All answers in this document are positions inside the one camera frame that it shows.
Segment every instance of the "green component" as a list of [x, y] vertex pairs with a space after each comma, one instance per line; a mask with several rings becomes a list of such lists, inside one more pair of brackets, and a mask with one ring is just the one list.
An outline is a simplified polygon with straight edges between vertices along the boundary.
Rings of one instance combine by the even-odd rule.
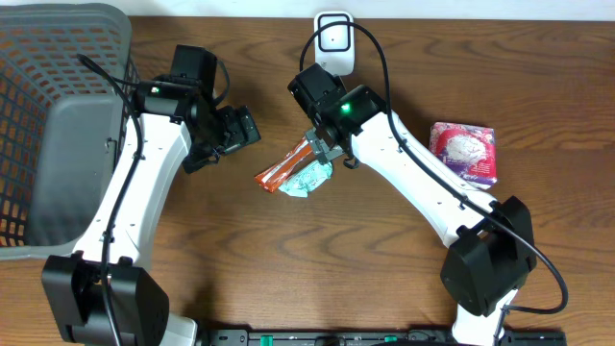
[[269, 335], [261, 336], [260, 346], [273, 346], [273, 336], [269, 336]]
[[351, 110], [350, 104], [346, 103], [342, 105], [342, 112], [349, 113]]

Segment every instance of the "white wall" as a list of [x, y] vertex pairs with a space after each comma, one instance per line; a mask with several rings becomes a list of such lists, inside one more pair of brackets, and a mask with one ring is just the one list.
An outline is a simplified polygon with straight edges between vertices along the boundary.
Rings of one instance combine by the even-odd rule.
[[102, 2], [128, 15], [615, 20], [615, 0], [0, 0], [3, 5]]

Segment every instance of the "pink soap package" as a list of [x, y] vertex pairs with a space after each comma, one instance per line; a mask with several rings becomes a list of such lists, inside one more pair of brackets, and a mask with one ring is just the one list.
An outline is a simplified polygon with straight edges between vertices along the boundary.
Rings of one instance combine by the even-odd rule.
[[493, 129], [437, 122], [431, 127], [430, 151], [471, 185], [487, 189], [498, 181]]

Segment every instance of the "wood grain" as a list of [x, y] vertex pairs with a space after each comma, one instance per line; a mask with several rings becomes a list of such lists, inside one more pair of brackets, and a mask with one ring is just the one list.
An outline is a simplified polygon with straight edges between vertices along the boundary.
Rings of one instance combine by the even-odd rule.
[[[216, 167], [177, 174], [152, 271], [173, 311], [254, 329], [453, 323], [455, 304], [438, 277], [446, 249], [384, 178], [337, 164], [333, 179], [308, 199], [272, 195], [253, 181], [309, 128], [286, 86], [310, 20], [131, 20], [141, 77], [166, 73], [178, 43], [205, 46], [229, 69], [229, 102], [251, 108], [263, 138]], [[514, 194], [529, 206], [536, 243], [571, 294], [563, 313], [513, 313], [506, 322], [560, 328], [570, 345], [612, 343], [615, 24], [359, 23], [381, 42], [393, 109], [419, 140], [427, 142], [435, 121], [496, 129], [500, 181], [491, 192], [502, 200]], [[359, 35], [356, 72], [345, 81], [383, 90], [376, 52]], [[0, 344], [59, 344], [41, 268], [38, 260], [0, 263]], [[516, 302], [547, 307], [558, 299], [554, 280], [539, 266]]]

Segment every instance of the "gray plastic basket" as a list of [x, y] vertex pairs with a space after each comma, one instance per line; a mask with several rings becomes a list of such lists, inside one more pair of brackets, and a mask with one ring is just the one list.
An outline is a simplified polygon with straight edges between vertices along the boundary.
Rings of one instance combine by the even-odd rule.
[[76, 54], [136, 81], [131, 36], [108, 5], [0, 7], [0, 259], [68, 254], [89, 225], [125, 116]]

